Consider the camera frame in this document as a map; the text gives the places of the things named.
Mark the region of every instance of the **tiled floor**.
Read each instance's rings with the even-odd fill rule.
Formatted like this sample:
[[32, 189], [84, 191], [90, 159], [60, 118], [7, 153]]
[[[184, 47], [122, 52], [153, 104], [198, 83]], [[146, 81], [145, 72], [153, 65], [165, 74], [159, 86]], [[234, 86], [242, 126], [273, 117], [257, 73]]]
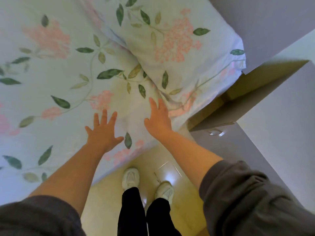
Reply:
[[[186, 126], [179, 132], [192, 139]], [[203, 202], [197, 190], [171, 154], [159, 144], [92, 186], [81, 218], [88, 236], [117, 235], [123, 193], [121, 178], [131, 166], [140, 172], [139, 190], [144, 204], [153, 201], [160, 182], [169, 181], [175, 192], [170, 212], [175, 227], [183, 236], [196, 236], [205, 228]]]

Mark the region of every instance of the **shoe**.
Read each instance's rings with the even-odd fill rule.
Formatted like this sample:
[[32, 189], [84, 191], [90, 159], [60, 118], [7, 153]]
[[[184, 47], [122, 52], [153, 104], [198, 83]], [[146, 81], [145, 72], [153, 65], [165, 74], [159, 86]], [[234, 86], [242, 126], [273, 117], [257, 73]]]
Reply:
[[170, 183], [165, 182], [158, 187], [154, 198], [155, 199], [163, 198], [166, 199], [169, 202], [169, 204], [172, 204], [173, 196], [174, 196], [173, 186]]
[[128, 168], [123, 175], [123, 189], [128, 190], [132, 187], [138, 187], [140, 183], [139, 171], [136, 168]]

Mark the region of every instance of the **white shoe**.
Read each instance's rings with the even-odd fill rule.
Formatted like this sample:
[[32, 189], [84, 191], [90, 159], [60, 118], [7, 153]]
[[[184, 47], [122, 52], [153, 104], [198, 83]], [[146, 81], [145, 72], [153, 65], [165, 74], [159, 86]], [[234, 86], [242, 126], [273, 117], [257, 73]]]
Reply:
[[138, 187], [140, 183], [139, 171], [136, 168], [125, 170], [123, 175], [123, 189], [128, 190], [132, 187]]
[[154, 198], [155, 199], [163, 198], [166, 199], [169, 202], [169, 204], [172, 204], [173, 196], [174, 196], [173, 186], [170, 183], [165, 182], [158, 187], [157, 191], [155, 192]]

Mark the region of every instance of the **sleeve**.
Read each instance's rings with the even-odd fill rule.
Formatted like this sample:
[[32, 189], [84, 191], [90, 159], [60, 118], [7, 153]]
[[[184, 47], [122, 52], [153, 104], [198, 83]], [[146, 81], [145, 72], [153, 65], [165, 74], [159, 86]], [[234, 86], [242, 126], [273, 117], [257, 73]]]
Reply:
[[1, 235], [81, 236], [77, 211], [61, 199], [33, 196], [0, 207]]
[[243, 161], [217, 162], [203, 178], [199, 195], [211, 236], [315, 235], [315, 215]]

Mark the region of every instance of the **person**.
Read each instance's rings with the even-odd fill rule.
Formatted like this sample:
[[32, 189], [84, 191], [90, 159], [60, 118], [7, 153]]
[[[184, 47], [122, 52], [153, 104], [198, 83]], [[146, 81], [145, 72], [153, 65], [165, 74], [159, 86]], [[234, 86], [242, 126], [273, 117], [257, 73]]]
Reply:
[[[251, 170], [245, 162], [229, 163], [172, 131], [163, 101], [159, 99], [158, 106], [152, 98], [149, 101], [151, 117], [144, 120], [144, 125], [199, 189], [211, 236], [315, 235], [315, 215], [295, 204], [285, 190], [270, 183], [262, 172]], [[116, 117], [114, 112], [107, 122], [104, 110], [99, 122], [95, 114], [94, 129], [85, 127], [87, 143], [72, 158], [26, 199], [0, 207], [1, 235], [85, 235], [80, 216], [96, 167], [104, 153], [124, 139], [114, 135]], [[150, 236], [159, 232], [180, 235], [168, 218], [171, 188], [158, 191], [160, 194], [145, 218], [136, 187], [138, 175], [135, 169], [128, 171], [123, 180], [125, 192], [118, 235], [147, 235], [146, 221]]]

